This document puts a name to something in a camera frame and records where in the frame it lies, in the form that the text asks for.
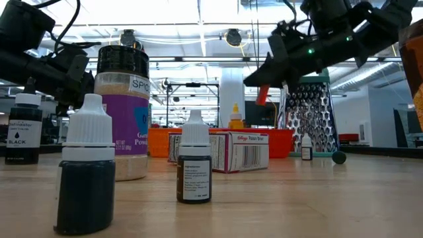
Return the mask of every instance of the white bottle cap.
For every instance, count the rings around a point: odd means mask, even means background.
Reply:
[[[70,116],[64,161],[109,161],[114,159],[112,117],[102,106],[102,97],[86,94],[84,104]]]
[[[191,110],[190,118],[182,126],[179,155],[208,156],[210,154],[209,126],[204,123],[201,110]]]
[[[15,104],[31,104],[40,106],[41,95],[33,95],[30,93],[18,93],[15,98]]]
[[[239,109],[238,109],[238,104],[237,103],[235,103],[233,105],[232,114],[230,115],[230,119],[231,120],[242,120],[243,119],[243,115],[241,115],[241,113],[239,113]]]
[[[311,138],[309,137],[309,134],[304,133],[303,141],[301,142],[302,147],[312,147],[311,145]]]

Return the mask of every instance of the yellow bottle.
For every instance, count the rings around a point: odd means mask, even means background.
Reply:
[[[239,113],[238,104],[233,105],[231,121],[229,121],[229,129],[244,129],[243,116]]]

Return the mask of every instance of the white pillar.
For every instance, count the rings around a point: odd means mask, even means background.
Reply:
[[[223,68],[220,79],[220,128],[227,128],[235,103],[245,119],[243,68]]]

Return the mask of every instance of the orange bin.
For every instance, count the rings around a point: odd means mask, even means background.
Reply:
[[[227,132],[227,128],[210,128],[210,132]],[[269,135],[269,157],[282,159],[289,155],[292,149],[293,130],[269,130],[269,129],[241,129],[231,130],[234,132],[260,133]],[[148,148],[152,157],[169,156],[169,133],[182,133],[181,128],[150,128],[148,130]]]

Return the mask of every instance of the computer monitor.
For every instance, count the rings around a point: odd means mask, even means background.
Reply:
[[[274,126],[278,112],[278,102],[260,106],[255,101],[245,101],[245,122],[249,126]]]

